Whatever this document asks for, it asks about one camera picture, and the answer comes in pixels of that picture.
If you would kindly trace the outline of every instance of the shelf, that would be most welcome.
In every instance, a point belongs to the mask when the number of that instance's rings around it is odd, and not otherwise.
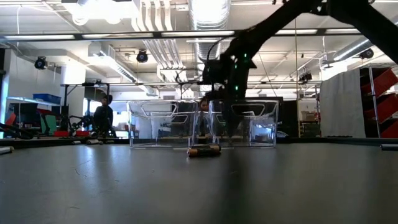
[[[37,103],[39,105],[46,105],[46,106],[60,106],[59,104],[56,104],[56,103],[44,102],[44,101],[34,100],[31,98],[26,98],[26,97],[21,97],[21,96],[9,96],[9,97],[7,97],[7,100],[16,100],[16,101],[22,101],[22,102],[27,102],[27,103]]]

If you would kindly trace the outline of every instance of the man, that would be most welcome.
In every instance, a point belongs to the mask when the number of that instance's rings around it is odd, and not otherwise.
[[[99,133],[107,133],[112,130],[113,110],[109,107],[112,103],[112,95],[104,96],[102,106],[97,107],[94,113],[94,130]]]
[[[203,97],[200,100],[200,118],[199,118],[199,133],[200,136],[206,136],[206,122],[205,122],[205,116],[203,114],[204,111],[208,112],[209,111],[209,105],[206,97]]]

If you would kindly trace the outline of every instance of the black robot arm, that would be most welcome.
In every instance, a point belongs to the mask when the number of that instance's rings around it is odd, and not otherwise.
[[[255,68],[253,56],[265,41],[301,13],[331,16],[353,25],[395,63],[398,63],[398,28],[376,11],[369,0],[290,0],[266,20],[242,31],[231,41],[219,60],[206,62],[203,79],[209,84],[224,85],[223,100],[243,99],[250,68]]]

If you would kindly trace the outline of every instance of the ceiling pipe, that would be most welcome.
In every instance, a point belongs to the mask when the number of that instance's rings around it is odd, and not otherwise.
[[[146,8],[145,25],[147,26],[149,31],[155,31],[154,26],[152,25],[152,16],[151,16],[152,9],[150,8],[150,0],[143,0],[143,1],[145,2],[145,8]],[[167,64],[167,67],[172,68],[172,63],[170,62],[162,43],[158,39],[155,39],[153,41],[156,49],[159,50],[160,52],[161,59]]]
[[[397,0],[376,0],[375,3],[398,3]],[[232,6],[263,6],[263,5],[272,5],[272,0],[232,0]],[[275,3],[277,6],[282,4],[282,1],[278,0]],[[185,9],[187,6],[186,3],[176,3],[173,4],[173,7],[178,9]]]
[[[72,22],[70,22],[67,18],[65,18],[65,16],[59,14],[59,12],[55,11],[54,8],[52,6],[50,6],[49,4],[47,4],[47,2],[42,1],[41,2],[45,7],[47,7],[47,9],[50,9],[55,15],[57,15],[59,18],[61,18],[64,22],[66,22],[68,25],[70,25],[70,27],[72,27],[73,29],[75,29],[77,32],[81,32],[81,30]]]
[[[139,15],[137,17],[137,25],[139,27],[139,29],[141,31],[146,31],[146,27],[144,25],[144,21],[142,20],[142,17],[144,15],[143,12],[143,8],[142,8],[142,3],[140,4],[140,8],[139,8]],[[160,57],[160,53],[157,50],[156,46],[154,45],[154,43],[152,42],[152,40],[143,40],[144,45],[146,46],[147,49],[150,50],[150,52],[152,53],[152,55],[154,56],[156,62],[161,65],[163,68],[167,68],[167,64],[166,62],[164,62],[161,57]]]
[[[189,15],[193,30],[222,30],[226,28],[231,0],[188,0]],[[195,43],[197,56],[206,60],[214,43]],[[209,54],[215,59],[220,54],[220,44],[216,44]]]
[[[398,25],[398,16],[395,16],[394,18],[392,18],[391,21],[395,25]],[[361,52],[364,52],[365,50],[367,50],[371,47],[373,47],[372,42],[370,42],[370,40],[367,39],[366,37],[362,37],[362,38],[352,42],[351,44],[347,45],[343,49],[337,51],[333,55],[333,60],[335,62],[346,60],[350,57],[360,54]]]
[[[313,58],[311,58],[310,60],[306,61],[303,65],[301,65],[297,69],[298,74],[300,75],[301,73],[303,73],[304,71],[301,71],[301,70],[303,70],[304,68],[306,70],[311,70],[312,68],[317,67],[319,65],[319,60],[322,59],[325,55],[326,55],[326,53],[322,52],[322,53],[316,54]],[[291,72],[289,74],[289,78],[292,78],[293,75],[297,73],[297,71],[294,70],[293,72]]]
[[[134,31],[136,31],[136,32],[140,32],[141,31],[141,29],[137,25],[137,18],[135,18],[134,16],[131,17],[131,26],[134,29]],[[161,65],[162,62],[158,58],[157,54],[155,54],[155,52],[152,51],[152,48],[151,48],[150,44],[148,43],[148,40],[143,40],[142,42],[144,43],[145,47],[151,52],[152,56],[155,58],[155,61],[159,65]]]
[[[166,26],[167,31],[171,31],[173,30],[173,27],[171,22],[172,20],[171,20],[170,0],[164,0],[163,3],[164,3],[164,24]],[[178,52],[178,47],[177,43],[175,42],[175,39],[170,39],[169,41],[171,43],[171,47],[172,50],[174,51],[179,67],[183,68],[183,63],[180,54]]]
[[[155,25],[158,31],[164,31],[162,25],[162,9],[160,8],[160,0],[154,0],[155,4]],[[178,67],[177,59],[174,55],[174,52],[171,47],[171,42],[169,40],[163,40],[164,45],[166,46],[167,50],[169,51],[170,57],[173,60],[173,67]]]

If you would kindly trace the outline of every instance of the table surface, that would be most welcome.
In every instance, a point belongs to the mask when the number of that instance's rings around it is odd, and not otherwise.
[[[0,223],[398,223],[398,152],[279,144],[188,159],[128,146],[0,156]]]

